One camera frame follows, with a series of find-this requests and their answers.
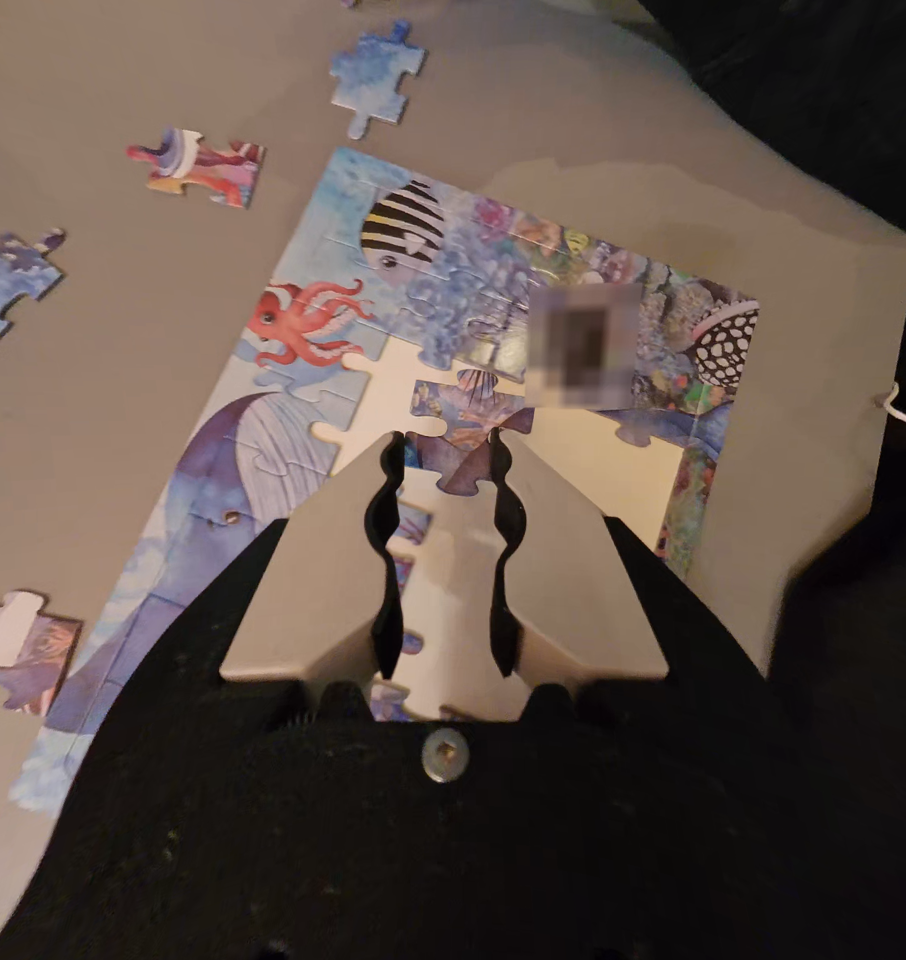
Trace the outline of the light blue puzzle piece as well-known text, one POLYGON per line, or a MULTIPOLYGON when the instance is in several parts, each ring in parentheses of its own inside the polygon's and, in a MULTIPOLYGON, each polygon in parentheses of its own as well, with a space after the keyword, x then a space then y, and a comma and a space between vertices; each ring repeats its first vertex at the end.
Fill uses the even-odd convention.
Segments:
POLYGON ((400 124, 409 101, 400 91, 403 79, 418 76, 427 50, 411 45, 411 21, 397 19, 389 33, 363 33, 355 48, 335 54, 330 75, 337 82, 335 106, 352 112, 347 136, 360 141, 373 121, 400 124))

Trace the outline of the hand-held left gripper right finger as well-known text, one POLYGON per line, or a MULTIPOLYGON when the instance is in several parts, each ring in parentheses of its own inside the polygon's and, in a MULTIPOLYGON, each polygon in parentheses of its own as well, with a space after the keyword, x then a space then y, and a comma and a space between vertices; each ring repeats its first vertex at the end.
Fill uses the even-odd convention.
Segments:
POLYGON ((601 510, 513 431, 490 435, 490 650, 504 677, 575 695, 592 682, 657 681, 668 665, 601 510))

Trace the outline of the row of loose jigsaw pieces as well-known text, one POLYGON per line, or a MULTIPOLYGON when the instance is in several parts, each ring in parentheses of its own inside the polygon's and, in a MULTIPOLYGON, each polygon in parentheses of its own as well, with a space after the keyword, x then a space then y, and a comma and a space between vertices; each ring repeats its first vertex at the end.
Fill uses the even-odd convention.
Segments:
MULTIPOLYGON (((66 241, 57 227, 37 241, 0 235, 0 341, 12 328, 12 307, 38 302, 64 278, 50 256, 66 241)), ((79 619, 47 610, 48 597, 15 589, 0 602, 0 688, 3 706, 20 714, 46 717, 65 681, 83 630, 79 619)))

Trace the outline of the person's torso in black clothing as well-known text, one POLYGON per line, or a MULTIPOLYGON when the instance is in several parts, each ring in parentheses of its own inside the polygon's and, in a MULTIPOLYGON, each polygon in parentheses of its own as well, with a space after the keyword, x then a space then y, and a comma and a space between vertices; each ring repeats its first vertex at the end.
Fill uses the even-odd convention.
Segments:
MULTIPOLYGON (((906 1, 652 1, 695 83, 806 174, 906 232, 906 1)), ((838 958, 906 958, 906 425, 867 515, 791 584, 771 684, 829 796, 838 958)))

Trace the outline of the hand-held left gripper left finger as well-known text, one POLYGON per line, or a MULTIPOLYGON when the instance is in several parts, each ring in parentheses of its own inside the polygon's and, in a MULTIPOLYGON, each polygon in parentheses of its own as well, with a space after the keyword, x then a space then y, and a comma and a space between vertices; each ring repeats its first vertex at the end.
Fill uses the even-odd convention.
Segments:
POLYGON ((229 682, 388 680, 404 623, 394 558, 405 437, 389 431, 295 508, 220 666, 229 682))

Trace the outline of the red coral puzzle piece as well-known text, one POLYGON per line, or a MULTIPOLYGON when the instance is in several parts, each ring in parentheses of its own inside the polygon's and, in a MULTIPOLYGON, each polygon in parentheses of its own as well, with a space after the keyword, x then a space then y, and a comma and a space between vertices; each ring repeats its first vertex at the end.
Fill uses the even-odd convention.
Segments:
POLYGON ((187 186, 201 186, 219 205, 247 210, 267 155, 265 147, 231 140, 217 149, 202 133, 182 127, 167 128, 157 147, 130 145, 126 156, 149 165, 147 187, 181 196, 187 186))

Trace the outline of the sea animal jigsaw puzzle board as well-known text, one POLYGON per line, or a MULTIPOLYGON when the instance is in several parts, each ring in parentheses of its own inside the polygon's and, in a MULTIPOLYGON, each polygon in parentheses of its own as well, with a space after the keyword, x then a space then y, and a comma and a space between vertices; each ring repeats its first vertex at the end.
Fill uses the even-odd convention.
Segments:
MULTIPOLYGON (((416 381, 476 369, 522 396, 530 293, 574 284, 638 295, 625 410, 534 410, 531 451, 622 518, 681 579, 699 545, 759 300, 623 246, 356 150, 332 155, 246 322, 99 622, 11 787, 58 813, 110 707, 174 620, 268 524, 374 438, 426 436, 416 381)), ((405 593, 397 678, 378 719, 508 718, 526 688, 481 661, 495 566, 493 490, 471 497, 407 466, 390 544, 405 593)))

